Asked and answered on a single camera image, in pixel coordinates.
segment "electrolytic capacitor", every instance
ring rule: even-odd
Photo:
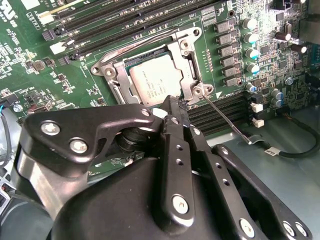
[[[291,39],[291,34],[279,31],[275,34],[275,38],[282,41],[289,41]]]
[[[243,37],[243,41],[247,44],[255,44],[259,40],[259,35],[258,34],[253,34],[251,32],[248,32],[246,35]]]
[[[275,99],[275,98],[272,98],[271,102],[272,102],[273,106],[275,106],[276,108],[280,108],[284,104],[283,100],[281,100],[281,99],[278,100],[278,99]]]
[[[259,67],[257,64],[250,63],[250,64],[248,65],[248,67],[246,68],[246,70],[247,70],[249,73],[257,74],[257,73],[260,71],[260,67]]]
[[[274,97],[276,100],[284,99],[284,94],[280,92],[278,89],[274,89],[271,93],[271,96]]]
[[[245,51],[245,55],[251,59],[256,59],[259,56],[259,54],[260,54],[260,52],[252,47],[248,48]]]
[[[306,46],[298,45],[298,44],[292,44],[291,50],[294,52],[297,52],[299,54],[304,54],[308,50]]]
[[[258,22],[254,18],[248,17],[245,20],[243,20],[243,22],[242,22],[242,27],[244,29],[253,30],[257,27],[257,25],[258,25]]]

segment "silver screw head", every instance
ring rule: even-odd
[[[20,104],[16,104],[16,105],[13,106],[13,111],[15,113],[21,113],[23,111],[23,109],[24,108]]]
[[[70,148],[77,154],[83,154],[88,150],[88,145],[82,140],[73,140],[70,142]]]
[[[299,222],[296,222],[295,226],[299,230],[299,232],[302,233],[303,236],[305,236],[305,237],[308,236],[306,230],[304,229],[304,227]]]
[[[53,122],[46,122],[41,125],[41,131],[47,135],[54,136],[60,133],[60,127]]]
[[[174,209],[180,214],[186,214],[189,210],[188,203],[182,196],[173,196],[172,204]]]
[[[283,226],[284,226],[284,229],[290,234],[291,237],[294,237],[296,235],[295,231],[292,229],[289,223],[284,221]]]
[[[143,114],[143,115],[145,115],[146,117],[149,117],[151,114],[148,112],[148,110],[146,110],[146,109],[142,109],[141,110],[141,113]]]
[[[244,218],[240,220],[240,227],[243,230],[243,232],[245,233],[245,235],[247,235],[249,238],[252,239],[255,237],[255,230],[250,225],[250,223],[247,220],[245,220]]]
[[[194,128],[193,131],[194,131],[194,133],[197,134],[197,135],[200,135],[200,134],[201,134],[201,132],[200,132],[197,128]]]
[[[225,147],[221,147],[221,150],[222,150],[222,152],[225,154],[225,155],[228,155],[229,154],[229,152],[228,152],[228,150],[225,148]]]

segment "green circuit board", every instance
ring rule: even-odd
[[[160,8],[157,5],[164,0],[125,1],[126,4],[93,22],[78,21],[83,26],[70,27],[69,33],[57,36],[52,40],[45,40],[43,33],[59,26],[67,26],[82,19],[99,9],[108,8],[117,3],[116,0],[83,1],[76,5],[55,13],[55,18],[49,23],[42,24],[39,14],[65,6],[73,1],[69,0],[0,0],[0,100],[5,100],[12,94],[17,100],[10,109],[23,123],[25,117],[42,111],[56,111],[75,108],[90,108],[117,104],[106,80],[91,72],[91,67],[106,53],[127,46],[144,38],[155,36],[165,29],[199,27],[202,35],[195,42],[199,71],[204,84],[214,87],[209,96],[212,100],[224,99],[246,90],[245,85],[252,83],[257,92],[263,93],[264,112],[266,119],[275,116],[275,107],[272,105],[271,92],[277,88],[284,94],[284,103],[293,110],[308,105],[308,88],[304,84],[305,72],[309,69],[309,55],[311,46],[305,54],[299,54],[290,49],[299,37],[299,20],[306,16],[306,4],[293,4],[286,11],[274,9],[272,0],[190,0],[171,1]],[[152,17],[126,20],[129,12],[152,10]],[[172,19],[159,20],[163,16],[174,16]],[[257,27],[251,32],[258,35],[256,43],[245,43],[244,36],[250,32],[242,26],[246,18],[256,19]],[[123,19],[123,24],[111,27],[101,34],[92,34],[82,41],[75,41],[66,51],[53,54],[50,46],[77,38],[95,27],[102,26],[108,21]],[[234,24],[227,32],[217,32],[217,24],[234,19]],[[137,26],[148,25],[154,21],[156,26],[141,31]],[[287,25],[292,28],[290,41],[275,39],[277,32],[285,31]],[[131,34],[110,41],[107,45],[96,47],[92,51],[85,51],[89,46],[105,41],[114,34],[131,31],[137,28],[137,34]],[[218,39],[222,35],[232,34],[233,53],[236,54],[235,71],[233,78],[237,84],[226,85],[226,76],[222,66],[222,48]],[[161,46],[167,39],[153,43],[152,47]],[[147,51],[150,46],[138,48],[123,57]],[[246,56],[248,48],[260,52],[258,58],[250,59]],[[60,61],[64,57],[83,52],[80,57],[70,60],[68,64]],[[257,74],[247,70],[249,64],[260,67]],[[286,84],[288,78],[293,84]],[[196,108],[205,104],[199,101],[190,106]]]

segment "microchip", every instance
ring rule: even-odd
[[[230,30],[230,25],[229,25],[229,21],[225,21],[222,23],[217,24],[216,26],[216,31],[218,33],[224,33]]]
[[[219,43],[221,45],[231,43],[231,41],[232,40],[231,40],[231,34],[230,33],[219,37]]]
[[[253,86],[258,88],[261,86],[261,82],[262,82],[261,79],[256,79],[252,83],[253,83]]]
[[[64,80],[66,80],[66,77],[63,74],[59,74],[58,79],[62,82]]]
[[[46,67],[42,61],[35,61],[32,65],[38,72],[44,70]]]
[[[282,21],[283,19],[285,19],[285,14],[282,12],[282,13],[279,13],[275,16],[275,19],[276,21]]]
[[[228,67],[228,66],[231,66],[231,65],[234,65],[234,64],[235,64],[235,58],[233,56],[222,60],[222,65],[224,67]]]
[[[27,61],[25,65],[30,69],[34,67],[34,63],[32,61]]]
[[[235,67],[228,68],[228,69],[224,70],[223,73],[226,77],[236,75],[236,68]]]
[[[263,46],[261,47],[261,54],[266,54],[269,52],[269,46]]]
[[[225,85],[227,86],[227,87],[231,87],[231,86],[234,86],[234,85],[237,85],[238,84],[238,80],[237,80],[237,78],[231,78],[231,79],[228,79],[228,80],[225,80],[224,81],[225,82]]]
[[[129,73],[142,103],[147,107],[162,104],[168,95],[181,95],[183,75],[168,54],[133,66]]]
[[[48,67],[48,68],[51,68],[51,67],[54,67],[55,66],[55,61],[50,59],[49,57],[45,57],[43,59],[45,65]]]
[[[266,87],[266,88],[262,89],[261,92],[263,95],[266,95],[269,93],[269,88]]]
[[[285,49],[287,46],[288,46],[287,42],[282,42],[282,43],[279,43],[278,45],[279,49]]]
[[[221,49],[220,49],[220,55],[221,55],[222,57],[228,56],[228,55],[230,55],[230,54],[232,54],[232,53],[233,53],[233,48],[232,48],[232,46],[227,46],[227,47],[224,47],[224,48],[221,48]]]
[[[279,62],[279,69],[283,69],[287,66],[287,61],[281,61]]]
[[[304,66],[304,63],[302,61],[296,61],[293,64],[294,69],[300,69]]]

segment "capacitor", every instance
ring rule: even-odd
[[[257,74],[257,73],[260,71],[260,67],[259,67],[257,64],[250,63],[250,64],[246,67],[246,70],[247,70],[249,73]]]
[[[273,106],[275,106],[276,108],[280,108],[284,104],[283,100],[281,100],[281,99],[278,100],[278,99],[275,99],[275,98],[272,98],[271,102],[272,102]]]
[[[247,44],[255,44],[259,40],[258,34],[253,34],[251,32],[248,32],[246,35],[244,35],[243,41]]]
[[[245,51],[245,55],[250,59],[256,59],[259,56],[260,52],[252,47],[248,48]]]
[[[258,25],[258,22],[254,18],[248,17],[248,18],[244,19],[242,22],[242,27],[244,29],[253,30],[257,27],[257,25]]]
[[[275,34],[275,38],[282,41],[289,41],[291,39],[291,34],[279,31]]]
[[[307,0],[291,0],[292,4],[304,4]]]
[[[299,54],[304,54],[308,50],[306,46],[298,45],[298,44],[292,44],[291,50],[294,52],[297,52]]]
[[[257,91],[257,88],[253,86],[250,82],[247,85],[245,85],[245,88],[248,90],[249,93],[254,93],[255,91]]]
[[[274,99],[276,100],[284,99],[284,94],[276,88],[272,91],[271,96],[274,97]]]

